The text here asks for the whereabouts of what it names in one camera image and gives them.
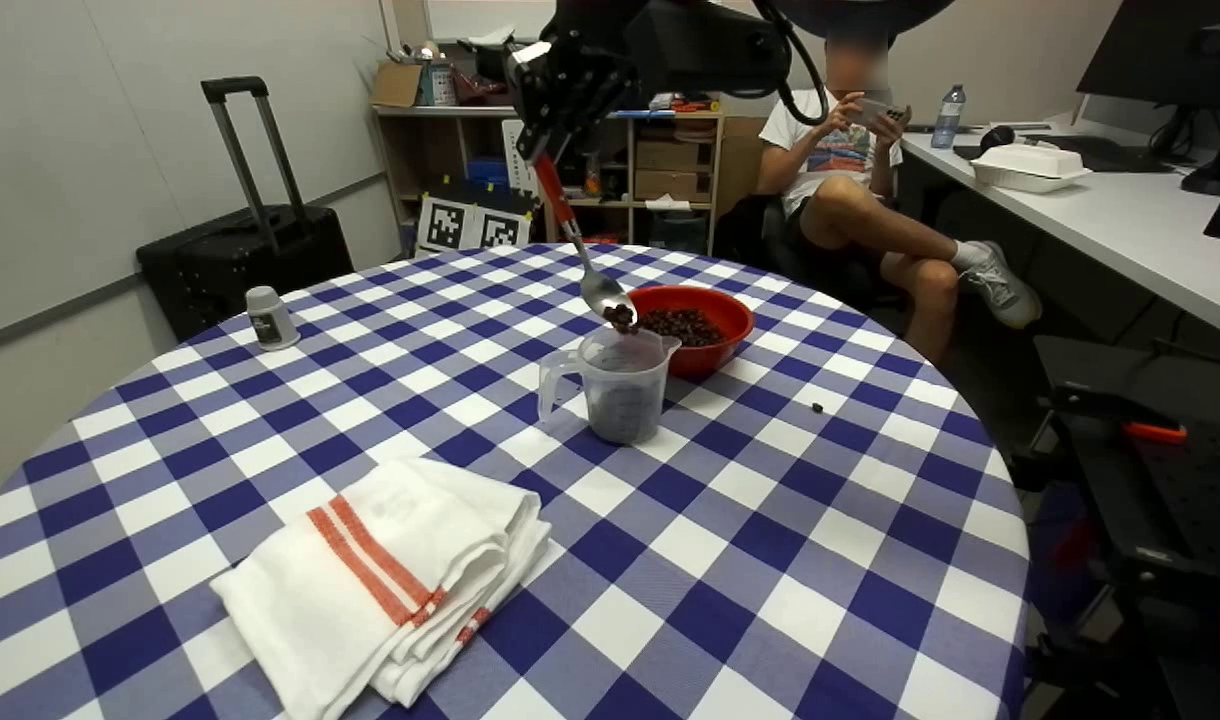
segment suitcase handle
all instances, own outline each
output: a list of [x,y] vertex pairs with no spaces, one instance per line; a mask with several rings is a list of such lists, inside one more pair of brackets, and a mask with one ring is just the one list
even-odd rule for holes
[[280,125],[277,125],[277,113],[271,113],[271,102],[268,102],[271,92],[268,92],[268,85],[260,78],[222,78],[222,80],[202,80],[202,89],[205,89],[205,97],[211,105],[222,139],[226,139],[226,148],[228,148],[228,155],[235,165],[235,178],[242,178],[242,189],[249,196],[252,219],[268,236],[268,244],[280,251],[280,240],[277,240],[277,232],[268,226],[268,211],[260,204],[260,193],[252,184],[252,167],[249,167],[249,155],[242,148],[233,113],[226,109],[228,92],[249,92],[255,102],[260,125],[263,125],[263,133],[271,139],[271,154],[277,154],[277,165],[280,165],[280,178],[285,178],[285,189],[290,189],[290,200],[293,200],[293,217],[303,226],[308,211],[302,204],[302,189],[295,189],[295,178],[293,178],[293,165],[290,165],[290,154],[285,154],[285,137],[280,137]]
[[222,78],[222,80],[202,80],[207,105],[226,105],[233,92],[252,92],[252,97],[271,97],[260,78]]

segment red bowl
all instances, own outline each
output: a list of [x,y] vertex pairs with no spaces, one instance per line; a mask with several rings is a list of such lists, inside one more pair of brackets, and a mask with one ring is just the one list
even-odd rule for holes
[[714,339],[714,345],[684,345],[674,358],[668,371],[677,381],[708,381],[708,378],[716,378],[728,363],[728,358],[742,353],[744,338],[751,334],[751,313],[738,295],[716,293],[716,289],[656,286],[656,289],[638,289],[633,306],[641,313],[641,323],[648,323],[648,315],[656,315],[656,313],[697,313],[697,315],[706,315],[716,327],[719,339]]

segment cardboard box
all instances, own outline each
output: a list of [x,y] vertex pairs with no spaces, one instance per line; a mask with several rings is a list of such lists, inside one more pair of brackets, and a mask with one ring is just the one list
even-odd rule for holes
[[677,146],[677,139],[641,139],[638,146],[641,174],[687,174],[692,165],[700,165],[700,146]]
[[633,189],[638,200],[656,200],[656,196],[677,196],[677,200],[687,200],[687,204],[708,204],[714,193],[706,189],[700,174],[697,167],[681,167],[681,174],[638,174],[638,189]]
[[379,63],[367,89],[374,113],[415,109],[420,63]]

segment shoe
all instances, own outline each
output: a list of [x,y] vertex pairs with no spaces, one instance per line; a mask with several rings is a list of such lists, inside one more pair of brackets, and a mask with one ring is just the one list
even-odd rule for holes
[[1030,289],[1004,259],[1001,244],[971,240],[971,265],[964,269],[964,279],[979,289],[994,315],[1007,327],[1030,327],[1044,315],[1044,302],[1035,289]]

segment leg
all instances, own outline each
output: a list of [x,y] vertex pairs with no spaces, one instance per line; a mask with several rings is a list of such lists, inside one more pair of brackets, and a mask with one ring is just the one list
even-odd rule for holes
[[828,178],[800,211],[800,236],[818,250],[859,244],[872,251],[899,251],[925,259],[952,259],[957,240],[881,204],[859,179]]
[[913,295],[913,323],[905,327],[905,339],[938,370],[944,370],[944,353],[957,327],[960,273],[944,259],[917,259],[899,251],[888,251],[881,273],[888,286]]

